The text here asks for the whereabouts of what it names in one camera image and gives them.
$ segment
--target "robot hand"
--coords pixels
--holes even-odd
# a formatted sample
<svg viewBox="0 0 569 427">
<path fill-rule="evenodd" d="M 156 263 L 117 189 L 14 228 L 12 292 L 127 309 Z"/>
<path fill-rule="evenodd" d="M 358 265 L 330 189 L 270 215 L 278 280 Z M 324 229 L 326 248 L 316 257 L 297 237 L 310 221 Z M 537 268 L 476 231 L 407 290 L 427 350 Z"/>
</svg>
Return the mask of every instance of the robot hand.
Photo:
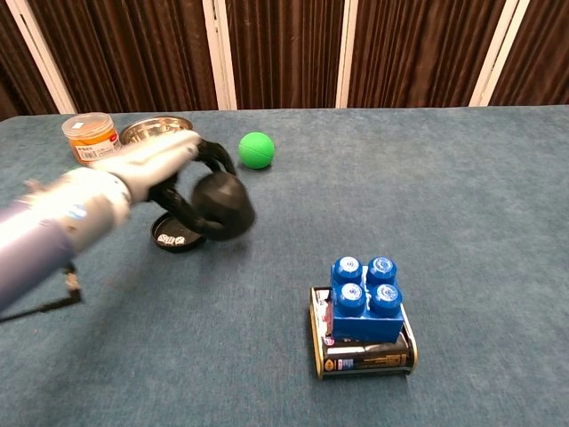
<svg viewBox="0 0 569 427">
<path fill-rule="evenodd" d="M 212 173 L 196 185 L 190 205 L 175 183 L 192 160 Z M 133 144 L 30 189 L 0 211 L 0 312 L 126 222 L 141 202 L 157 202 L 212 240 L 235 238 L 255 219 L 227 151 L 193 131 Z"/>
</svg>

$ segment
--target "table surface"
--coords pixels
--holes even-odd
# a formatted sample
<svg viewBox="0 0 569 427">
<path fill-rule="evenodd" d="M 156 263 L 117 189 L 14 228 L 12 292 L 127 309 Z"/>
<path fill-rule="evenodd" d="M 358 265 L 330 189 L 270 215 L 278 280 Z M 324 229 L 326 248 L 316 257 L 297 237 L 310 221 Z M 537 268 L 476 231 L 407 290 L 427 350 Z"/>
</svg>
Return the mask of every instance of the table surface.
<svg viewBox="0 0 569 427">
<path fill-rule="evenodd" d="M 3 427 L 569 423 L 569 107 L 177 114 L 235 159 L 273 137 L 270 169 L 239 169 L 257 223 L 168 254 L 136 206 L 78 258 L 85 305 L 0 326 Z M 77 166 L 65 118 L 0 124 L 0 207 Z M 346 254 L 397 261 L 412 375 L 317 380 L 309 288 Z"/>
</svg>

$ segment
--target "stainless steel bowl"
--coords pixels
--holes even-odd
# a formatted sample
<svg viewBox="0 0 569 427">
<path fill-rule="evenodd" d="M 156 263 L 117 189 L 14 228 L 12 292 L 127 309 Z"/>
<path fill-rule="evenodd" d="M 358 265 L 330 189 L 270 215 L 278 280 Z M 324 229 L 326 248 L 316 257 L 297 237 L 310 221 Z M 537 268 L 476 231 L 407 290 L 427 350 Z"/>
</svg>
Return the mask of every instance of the stainless steel bowl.
<svg viewBox="0 0 569 427">
<path fill-rule="evenodd" d="M 120 140 L 123 145 L 142 142 L 149 138 L 174 133 L 182 129 L 193 130 L 191 122 L 182 117 L 158 116 L 146 118 L 125 127 L 120 133 Z"/>
</svg>

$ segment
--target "plastic container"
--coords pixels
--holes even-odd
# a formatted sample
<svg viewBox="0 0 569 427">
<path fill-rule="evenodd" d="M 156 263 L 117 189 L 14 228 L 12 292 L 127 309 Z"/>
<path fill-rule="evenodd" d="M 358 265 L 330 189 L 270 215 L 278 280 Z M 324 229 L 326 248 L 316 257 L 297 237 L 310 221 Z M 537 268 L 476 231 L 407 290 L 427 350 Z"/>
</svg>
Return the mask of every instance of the plastic container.
<svg viewBox="0 0 569 427">
<path fill-rule="evenodd" d="M 83 165 L 89 165 L 121 149 L 113 119 L 106 113 L 71 117 L 61 125 L 61 130 L 68 138 L 77 161 Z"/>
</svg>

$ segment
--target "gold battery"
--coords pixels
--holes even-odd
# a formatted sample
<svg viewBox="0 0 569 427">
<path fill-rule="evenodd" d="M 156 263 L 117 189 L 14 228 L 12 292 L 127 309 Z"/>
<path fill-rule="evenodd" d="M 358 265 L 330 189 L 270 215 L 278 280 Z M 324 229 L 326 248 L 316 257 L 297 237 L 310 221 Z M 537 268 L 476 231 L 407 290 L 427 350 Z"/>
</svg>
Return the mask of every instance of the gold battery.
<svg viewBox="0 0 569 427">
<path fill-rule="evenodd" d="M 330 287 L 310 289 L 310 322 L 317 375 L 410 374 L 419 363 L 419 351 L 401 305 L 404 324 L 396 342 L 334 341 L 333 301 Z"/>
</svg>

